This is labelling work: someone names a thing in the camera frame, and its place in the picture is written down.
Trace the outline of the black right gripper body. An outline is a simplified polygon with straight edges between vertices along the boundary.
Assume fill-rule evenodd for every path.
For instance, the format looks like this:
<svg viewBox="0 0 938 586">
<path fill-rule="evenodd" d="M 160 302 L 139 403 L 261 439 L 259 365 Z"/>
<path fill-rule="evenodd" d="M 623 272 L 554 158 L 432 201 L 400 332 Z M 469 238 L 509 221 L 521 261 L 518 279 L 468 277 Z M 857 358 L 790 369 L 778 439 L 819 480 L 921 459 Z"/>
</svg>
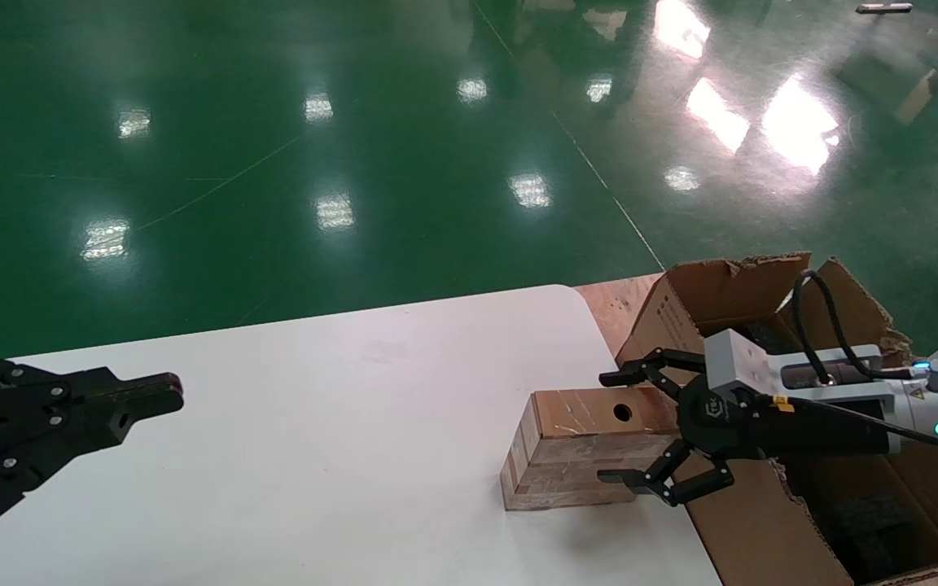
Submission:
<svg viewBox="0 0 938 586">
<path fill-rule="evenodd" d="M 712 460 L 887 455 L 893 446 L 888 431 L 824 405 L 727 400 L 706 383 L 688 383 L 675 401 L 682 440 Z"/>
</svg>

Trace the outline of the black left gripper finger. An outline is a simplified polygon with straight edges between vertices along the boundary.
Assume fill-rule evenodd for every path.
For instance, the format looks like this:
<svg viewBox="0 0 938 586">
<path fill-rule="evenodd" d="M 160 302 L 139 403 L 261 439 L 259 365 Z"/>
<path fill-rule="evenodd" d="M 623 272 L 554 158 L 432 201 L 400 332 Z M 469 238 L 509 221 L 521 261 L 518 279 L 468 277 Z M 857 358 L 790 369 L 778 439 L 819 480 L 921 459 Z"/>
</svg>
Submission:
<svg viewBox="0 0 938 586">
<path fill-rule="evenodd" d="M 0 517 L 76 457 L 121 445 L 136 422 L 175 413 L 182 396 L 85 398 L 0 429 Z"/>
<path fill-rule="evenodd" d="M 119 409 L 138 422 L 184 404 L 182 382 L 171 372 L 123 381 L 107 367 L 56 374 L 0 357 L 0 429 L 78 415 L 81 408 L 107 414 Z"/>
</svg>

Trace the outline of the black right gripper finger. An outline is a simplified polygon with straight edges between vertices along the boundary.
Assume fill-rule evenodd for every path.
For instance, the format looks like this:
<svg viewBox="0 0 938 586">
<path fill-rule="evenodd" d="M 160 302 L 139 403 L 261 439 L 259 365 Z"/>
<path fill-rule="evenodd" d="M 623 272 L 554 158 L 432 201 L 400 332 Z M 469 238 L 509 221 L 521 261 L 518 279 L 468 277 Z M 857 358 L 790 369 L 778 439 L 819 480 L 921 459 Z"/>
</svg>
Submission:
<svg viewBox="0 0 938 586">
<path fill-rule="evenodd" d="M 599 375 L 603 388 L 632 387 L 650 383 L 672 401 L 679 401 L 682 385 L 675 383 L 665 370 L 680 370 L 693 375 L 706 372 L 704 355 L 685 350 L 655 348 L 640 359 L 628 360 L 612 372 Z"/>
<path fill-rule="evenodd" d="M 708 455 L 703 457 L 712 463 L 711 470 L 691 476 L 685 481 L 674 481 L 674 472 L 693 452 L 695 446 L 692 443 L 677 439 L 647 470 L 599 470 L 597 479 L 603 483 L 621 483 L 636 496 L 656 496 L 670 507 L 692 503 L 697 498 L 710 496 L 734 485 L 734 475 L 729 464 L 725 460 Z"/>
</svg>

